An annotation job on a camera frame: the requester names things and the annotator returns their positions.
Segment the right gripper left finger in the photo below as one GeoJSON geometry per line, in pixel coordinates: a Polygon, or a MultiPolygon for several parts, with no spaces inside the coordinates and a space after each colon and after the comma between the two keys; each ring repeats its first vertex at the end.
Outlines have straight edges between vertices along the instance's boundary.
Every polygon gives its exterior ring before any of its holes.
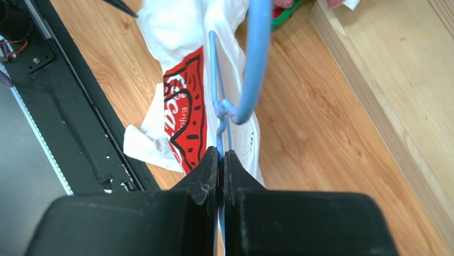
{"type": "Polygon", "coordinates": [[[209,147],[169,190],[60,197],[26,255],[215,255],[217,160],[209,147]]]}

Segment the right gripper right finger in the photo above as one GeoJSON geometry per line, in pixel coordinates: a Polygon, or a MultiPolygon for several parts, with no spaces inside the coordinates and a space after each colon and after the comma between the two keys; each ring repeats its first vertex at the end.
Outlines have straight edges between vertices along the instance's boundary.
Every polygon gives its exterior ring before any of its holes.
{"type": "Polygon", "coordinates": [[[365,194],[268,190],[224,156],[226,255],[398,255],[386,220],[365,194]]]}

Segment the blue wire hanger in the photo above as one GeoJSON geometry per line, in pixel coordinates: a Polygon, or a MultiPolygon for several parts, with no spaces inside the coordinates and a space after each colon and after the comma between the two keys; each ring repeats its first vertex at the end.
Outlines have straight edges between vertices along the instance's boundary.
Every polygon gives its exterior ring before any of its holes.
{"type": "Polygon", "coordinates": [[[235,152],[249,177],[262,183],[260,129],[254,110],[262,89],[271,37],[271,1],[209,1],[205,16],[212,105],[217,118],[218,222],[228,239],[228,160],[235,152]]]}

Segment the white t-shirt red print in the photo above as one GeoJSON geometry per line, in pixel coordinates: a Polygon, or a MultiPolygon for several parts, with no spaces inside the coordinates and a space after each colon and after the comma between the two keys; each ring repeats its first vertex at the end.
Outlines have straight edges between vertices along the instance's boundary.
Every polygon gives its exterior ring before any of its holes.
{"type": "Polygon", "coordinates": [[[187,174],[216,145],[209,32],[216,35],[221,93],[237,104],[246,56],[234,33],[248,7],[249,1],[143,1],[137,25],[163,82],[142,125],[126,128],[127,156],[187,174]]]}

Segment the dusty pink t-shirt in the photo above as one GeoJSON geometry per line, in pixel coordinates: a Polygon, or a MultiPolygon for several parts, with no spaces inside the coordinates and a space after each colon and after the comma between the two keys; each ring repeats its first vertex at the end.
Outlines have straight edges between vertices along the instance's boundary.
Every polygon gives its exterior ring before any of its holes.
{"type": "MultiPolygon", "coordinates": [[[[273,0],[272,3],[274,7],[279,7],[283,9],[290,8],[295,0],[273,0]]],[[[337,7],[338,5],[342,4],[344,0],[327,0],[329,7],[337,7]]]]}

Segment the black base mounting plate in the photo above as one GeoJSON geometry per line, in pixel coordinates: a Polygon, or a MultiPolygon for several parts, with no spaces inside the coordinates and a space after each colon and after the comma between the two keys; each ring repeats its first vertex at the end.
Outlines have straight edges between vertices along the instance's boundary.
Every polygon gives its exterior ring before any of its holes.
{"type": "Polygon", "coordinates": [[[1,63],[69,195],[158,190],[50,1],[1,1],[1,63]]]}

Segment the green plastic bin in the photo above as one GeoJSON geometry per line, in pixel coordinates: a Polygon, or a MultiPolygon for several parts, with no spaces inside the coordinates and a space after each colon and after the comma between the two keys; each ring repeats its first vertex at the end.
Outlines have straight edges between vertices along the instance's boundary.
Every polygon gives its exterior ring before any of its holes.
{"type": "Polygon", "coordinates": [[[281,27],[289,18],[291,18],[296,11],[296,9],[302,4],[303,1],[297,1],[293,3],[290,8],[283,9],[279,7],[274,7],[272,10],[272,21],[271,26],[272,30],[276,30],[281,27]]]}

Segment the wooden rack base tray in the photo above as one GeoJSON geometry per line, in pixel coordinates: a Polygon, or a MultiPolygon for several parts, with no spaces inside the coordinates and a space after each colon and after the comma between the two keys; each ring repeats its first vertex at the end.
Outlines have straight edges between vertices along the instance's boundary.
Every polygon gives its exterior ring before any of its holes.
{"type": "Polygon", "coordinates": [[[453,248],[453,1],[316,1],[310,19],[453,248]]]}

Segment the aluminium frame rail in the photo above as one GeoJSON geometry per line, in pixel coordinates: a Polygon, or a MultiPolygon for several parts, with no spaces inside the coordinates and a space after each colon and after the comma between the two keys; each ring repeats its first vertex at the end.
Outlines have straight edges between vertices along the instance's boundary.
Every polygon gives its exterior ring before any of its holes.
{"type": "Polygon", "coordinates": [[[66,195],[56,170],[1,66],[1,255],[23,255],[45,210],[66,195]]]}

